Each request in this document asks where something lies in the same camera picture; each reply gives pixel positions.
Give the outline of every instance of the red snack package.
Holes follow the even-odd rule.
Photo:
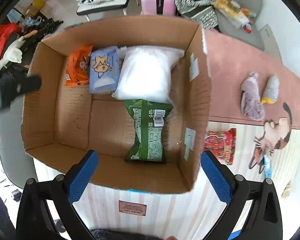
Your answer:
[[[92,46],[81,47],[69,55],[66,68],[66,87],[89,84],[89,59]]]
[[[213,155],[224,160],[227,165],[232,165],[235,150],[236,128],[231,128],[229,131],[208,131],[204,139],[204,151],[210,150]]]

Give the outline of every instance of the green package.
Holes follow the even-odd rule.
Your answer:
[[[134,144],[125,159],[165,162],[161,133],[173,106],[141,99],[125,100],[124,104],[134,120],[136,130]]]

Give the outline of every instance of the barcode label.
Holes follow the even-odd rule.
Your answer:
[[[163,127],[164,125],[163,118],[165,114],[166,114],[166,110],[158,110],[158,109],[154,110],[154,117],[153,117],[154,127]]]

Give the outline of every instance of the white package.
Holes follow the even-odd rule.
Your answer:
[[[135,46],[125,50],[117,90],[118,100],[143,99],[171,103],[171,70],[185,52],[161,46]]]

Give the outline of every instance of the orange package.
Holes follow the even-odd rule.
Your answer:
[[[89,84],[88,65],[92,46],[81,47],[69,55],[66,69],[66,87]]]

